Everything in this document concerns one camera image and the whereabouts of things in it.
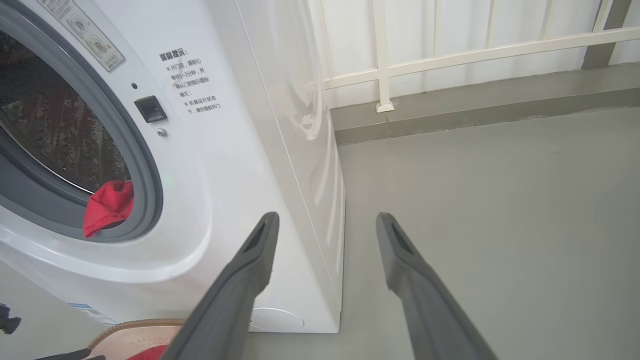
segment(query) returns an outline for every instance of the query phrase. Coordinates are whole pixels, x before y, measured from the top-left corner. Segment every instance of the concrete floor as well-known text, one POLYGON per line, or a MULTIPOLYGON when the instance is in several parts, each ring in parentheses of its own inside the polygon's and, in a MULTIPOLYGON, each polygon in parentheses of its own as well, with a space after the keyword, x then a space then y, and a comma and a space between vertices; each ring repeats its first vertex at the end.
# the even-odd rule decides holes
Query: concrete floor
MULTIPOLYGON (((413 359, 384 282, 380 211, 396 216, 499 358, 640 358, 640 109, 346 145, 340 158, 340 333, 251 333, 245 360, 413 359)), ((0 335, 1 359, 75 350, 103 329, 12 271, 0 264, 3 300, 38 322, 0 335)))

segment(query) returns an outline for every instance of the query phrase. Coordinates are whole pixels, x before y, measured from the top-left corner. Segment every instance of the white washing machine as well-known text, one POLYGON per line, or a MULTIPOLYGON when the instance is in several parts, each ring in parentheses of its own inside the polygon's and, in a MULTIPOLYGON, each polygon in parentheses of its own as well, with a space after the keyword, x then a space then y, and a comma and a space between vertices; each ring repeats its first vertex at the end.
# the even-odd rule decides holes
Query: white washing machine
POLYGON ((0 0, 0 31, 2 261, 105 325, 185 318, 277 211, 251 330, 338 332, 345 188, 308 4, 0 0), (85 239, 114 179, 133 211, 85 239))

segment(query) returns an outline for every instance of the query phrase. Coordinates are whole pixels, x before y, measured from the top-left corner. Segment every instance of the sticker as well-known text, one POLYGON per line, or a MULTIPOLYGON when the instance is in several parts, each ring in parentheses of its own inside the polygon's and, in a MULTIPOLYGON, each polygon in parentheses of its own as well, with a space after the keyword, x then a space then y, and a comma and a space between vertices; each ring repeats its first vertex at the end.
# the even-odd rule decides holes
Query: sticker
POLYGON ((113 321, 112 319, 110 319, 109 317, 105 316, 100 311, 97 311, 96 309, 92 308, 91 306, 89 306, 87 304, 75 304, 73 302, 69 302, 69 305, 71 305, 74 308, 82 311, 84 314, 88 315, 90 318, 92 318, 95 321, 101 323, 102 325, 114 326, 114 325, 117 324, 115 321, 113 321))
POLYGON ((120 51, 72 0, 38 2, 80 41, 107 71, 115 69, 124 61, 120 51))
POLYGON ((200 58, 190 56, 181 47, 160 53, 158 57, 164 62, 167 78, 184 113, 197 115, 221 108, 218 96, 207 86, 211 80, 200 58))

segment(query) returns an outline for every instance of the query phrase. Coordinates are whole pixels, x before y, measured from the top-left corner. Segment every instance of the white railing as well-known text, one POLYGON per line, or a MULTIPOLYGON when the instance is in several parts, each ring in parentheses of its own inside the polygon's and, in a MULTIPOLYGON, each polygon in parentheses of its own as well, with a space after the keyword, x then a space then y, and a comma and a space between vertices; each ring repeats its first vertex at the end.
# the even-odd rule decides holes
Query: white railing
MULTIPOLYGON (((319 0, 319 6, 322 8, 322 0, 319 0)), ((612 42, 621 42, 628 40, 640 39, 640 26, 604 30, 605 23, 611 10, 613 0, 602 0, 593 30, 590 33, 581 33, 569 35, 565 37, 550 38, 551 18, 554 14, 554 0, 547 0, 545 14, 540 29, 539 39, 536 41, 521 42, 517 44, 509 44, 504 46, 492 46, 493 32, 495 29, 495 2, 491 0, 489 7, 489 19, 486 30, 486 40, 484 49, 466 51, 464 53, 447 54, 440 56, 439 40, 441 38, 441 21, 440 14, 443 0, 435 0, 435 34, 433 41, 432 58, 424 58, 406 63, 395 65, 388 64, 387 54, 387 29, 385 21, 385 0, 372 0, 373 4, 373 21, 376 42, 376 59, 378 66, 375 69, 369 69, 350 74, 332 76, 324 80, 324 88, 338 88, 341 86, 365 83, 367 81, 378 80, 380 91, 380 102, 376 109, 379 113, 391 111, 394 109, 390 101, 389 94, 389 78, 394 76, 413 74, 415 72, 441 69, 444 67, 452 67, 479 61, 494 60, 501 58, 510 58, 512 56, 544 53, 547 51, 555 51, 562 49, 571 49, 574 47, 591 46, 598 44, 608 44, 612 42)), ((328 46, 326 23, 324 16, 320 18, 321 35, 323 40, 324 53, 327 57, 327 64, 332 73, 332 59, 328 46)))

